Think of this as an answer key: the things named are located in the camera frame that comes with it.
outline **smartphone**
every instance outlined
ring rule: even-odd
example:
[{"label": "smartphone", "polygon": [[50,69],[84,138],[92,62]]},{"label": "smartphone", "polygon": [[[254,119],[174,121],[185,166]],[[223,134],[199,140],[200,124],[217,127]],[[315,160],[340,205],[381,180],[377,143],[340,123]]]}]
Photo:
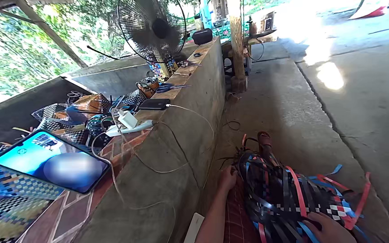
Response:
[{"label": "smartphone", "polygon": [[0,167],[81,194],[88,194],[110,166],[42,129],[0,153]]},{"label": "smartphone", "polygon": [[170,99],[147,99],[140,106],[139,110],[165,110],[170,104]]}]

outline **concrete floor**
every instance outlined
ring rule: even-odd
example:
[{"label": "concrete floor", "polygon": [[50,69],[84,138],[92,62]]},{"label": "concrete floor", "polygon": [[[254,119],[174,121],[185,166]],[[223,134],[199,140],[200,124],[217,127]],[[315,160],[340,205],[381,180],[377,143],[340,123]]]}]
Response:
[{"label": "concrete floor", "polygon": [[389,45],[334,56],[344,86],[329,89],[318,77],[323,63],[299,63],[325,104],[335,129],[357,156],[389,212]]},{"label": "concrete floor", "polygon": [[[226,104],[222,124],[235,120],[241,127],[223,126],[215,159],[232,156],[245,133],[255,137],[265,130],[273,137],[276,157],[303,174],[329,173],[342,164],[334,180],[362,191],[364,172],[370,171],[376,192],[370,193],[358,225],[373,242],[389,242],[389,30],[383,31],[389,29],[389,14],[346,18],[346,13],[323,17],[330,30],[326,38],[314,35],[318,40],[308,37],[298,44],[282,38],[265,45],[247,92]],[[262,46],[252,50],[257,58]],[[322,51],[327,55],[316,56]],[[211,166],[201,214],[221,164],[215,160]]]}]

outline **phone screen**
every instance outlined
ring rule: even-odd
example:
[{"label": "phone screen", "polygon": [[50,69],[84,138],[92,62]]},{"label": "phone screen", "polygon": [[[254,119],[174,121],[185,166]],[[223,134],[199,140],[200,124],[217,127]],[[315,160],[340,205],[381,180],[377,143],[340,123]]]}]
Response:
[{"label": "phone screen", "polygon": [[0,165],[39,180],[87,193],[109,164],[40,131],[0,156]]}]

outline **tree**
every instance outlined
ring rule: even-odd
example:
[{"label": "tree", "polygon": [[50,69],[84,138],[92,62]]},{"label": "tree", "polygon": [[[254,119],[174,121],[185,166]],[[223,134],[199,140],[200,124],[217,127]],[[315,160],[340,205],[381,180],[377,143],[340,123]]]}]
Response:
[{"label": "tree", "polygon": [[[104,52],[122,50],[123,43],[115,46],[109,40],[103,20],[85,24],[64,4],[33,7],[87,63],[103,59],[87,45]],[[17,7],[6,11],[25,16]],[[0,101],[75,69],[78,66],[35,24],[0,14]]]}]

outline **electric fan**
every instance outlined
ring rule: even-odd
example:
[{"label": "electric fan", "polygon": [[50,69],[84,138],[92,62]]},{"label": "electric fan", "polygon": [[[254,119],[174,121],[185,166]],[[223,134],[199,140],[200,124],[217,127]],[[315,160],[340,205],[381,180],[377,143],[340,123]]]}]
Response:
[{"label": "electric fan", "polygon": [[130,47],[143,59],[167,63],[181,52],[185,43],[186,23],[169,13],[167,0],[119,0],[118,23]]}]

